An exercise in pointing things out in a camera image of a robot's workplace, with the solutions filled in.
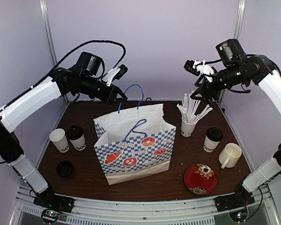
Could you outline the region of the blue checkered paper bag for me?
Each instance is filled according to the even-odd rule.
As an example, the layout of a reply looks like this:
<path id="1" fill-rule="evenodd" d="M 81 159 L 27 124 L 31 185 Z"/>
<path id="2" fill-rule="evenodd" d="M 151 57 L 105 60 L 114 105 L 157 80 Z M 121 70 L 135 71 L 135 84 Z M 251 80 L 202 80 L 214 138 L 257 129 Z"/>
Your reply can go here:
<path id="1" fill-rule="evenodd" d="M 109 185 L 169 169 L 176 126 L 164 118 L 163 104 L 141 105 L 95 118 L 94 149 Z"/>

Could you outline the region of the black plastic cup lid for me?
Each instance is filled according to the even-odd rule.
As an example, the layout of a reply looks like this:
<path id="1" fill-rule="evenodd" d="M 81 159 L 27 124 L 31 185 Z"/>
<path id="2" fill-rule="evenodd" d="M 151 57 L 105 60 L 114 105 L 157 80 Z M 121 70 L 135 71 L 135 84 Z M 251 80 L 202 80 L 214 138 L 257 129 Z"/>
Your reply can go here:
<path id="1" fill-rule="evenodd" d="M 69 140 L 78 140 L 84 135 L 84 131 L 82 127 L 73 125 L 67 130 L 66 135 Z"/>

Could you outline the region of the white paper coffee cup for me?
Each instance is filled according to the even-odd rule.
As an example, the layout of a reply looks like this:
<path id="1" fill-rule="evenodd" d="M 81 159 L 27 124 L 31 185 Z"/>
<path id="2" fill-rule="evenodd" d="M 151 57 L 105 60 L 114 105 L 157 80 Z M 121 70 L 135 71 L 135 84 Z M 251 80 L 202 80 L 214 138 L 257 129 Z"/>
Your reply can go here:
<path id="1" fill-rule="evenodd" d="M 70 140 L 71 144 L 77 151 L 82 151 L 86 148 L 86 141 L 84 136 L 81 136 L 79 139 Z"/>

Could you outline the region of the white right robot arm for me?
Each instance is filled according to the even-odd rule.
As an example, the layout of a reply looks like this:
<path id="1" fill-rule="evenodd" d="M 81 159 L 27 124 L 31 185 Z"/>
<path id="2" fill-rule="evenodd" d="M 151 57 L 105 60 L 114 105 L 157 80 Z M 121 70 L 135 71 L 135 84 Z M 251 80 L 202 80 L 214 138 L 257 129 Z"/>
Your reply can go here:
<path id="1" fill-rule="evenodd" d="M 248 87 L 250 83 L 260 88 L 268 98 L 268 104 L 259 112 L 267 112 L 279 116 L 281 122 L 281 71 L 268 57 L 262 54 L 246 54 L 237 39 L 228 39 L 216 46 L 224 69 L 216 71 L 213 62 L 205 60 L 188 60 L 184 68 L 198 76 L 196 90 L 191 94 L 192 99 L 209 102 L 217 101 L 222 90 L 233 91 L 237 85 Z M 231 196 L 235 207 L 242 206 L 249 195 L 261 185 L 273 180 L 281 174 L 281 143 L 276 152 L 259 166 L 258 169 L 246 176 L 236 187 Z"/>

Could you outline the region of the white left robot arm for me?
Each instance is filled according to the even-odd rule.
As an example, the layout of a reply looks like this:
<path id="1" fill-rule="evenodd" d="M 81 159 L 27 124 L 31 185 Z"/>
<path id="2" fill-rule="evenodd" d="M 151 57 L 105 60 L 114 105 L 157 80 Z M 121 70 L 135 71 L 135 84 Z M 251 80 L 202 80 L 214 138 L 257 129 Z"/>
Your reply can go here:
<path id="1" fill-rule="evenodd" d="M 37 110 L 69 92 L 98 98 L 105 104 L 126 101 L 127 96 L 112 82 L 119 80 L 128 68 L 125 65 L 115 66 L 101 78 L 96 78 L 102 63 L 102 58 L 82 52 L 75 65 L 68 69 L 54 68 L 44 80 L 30 87 L 12 103 L 0 108 L 0 156 L 40 194 L 39 199 L 47 208 L 54 208 L 58 204 L 58 198 L 45 178 L 25 156 L 14 131 Z"/>

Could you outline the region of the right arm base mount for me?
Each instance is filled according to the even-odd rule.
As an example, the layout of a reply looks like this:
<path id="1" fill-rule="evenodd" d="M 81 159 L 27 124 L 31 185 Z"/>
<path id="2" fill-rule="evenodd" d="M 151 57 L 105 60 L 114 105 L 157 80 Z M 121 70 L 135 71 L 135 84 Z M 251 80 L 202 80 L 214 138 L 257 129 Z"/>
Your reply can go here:
<path id="1" fill-rule="evenodd" d="M 218 212 L 245 207 L 248 204 L 255 203 L 252 192 L 248 192 L 242 184 L 235 187 L 234 193 L 229 195 L 220 195 L 214 199 Z"/>

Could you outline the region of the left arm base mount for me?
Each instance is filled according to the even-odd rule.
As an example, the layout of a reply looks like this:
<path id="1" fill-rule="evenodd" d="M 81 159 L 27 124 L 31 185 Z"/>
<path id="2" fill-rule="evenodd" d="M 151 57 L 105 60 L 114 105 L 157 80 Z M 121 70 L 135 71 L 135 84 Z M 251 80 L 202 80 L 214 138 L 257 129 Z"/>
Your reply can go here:
<path id="1" fill-rule="evenodd" d="M 35 193 L 34 204 L 57 212 L 71 213 L 74 206 L 74 199 L 71 197 L 55 194 L 52 186 L 49 186 L 42 193 Z"/>

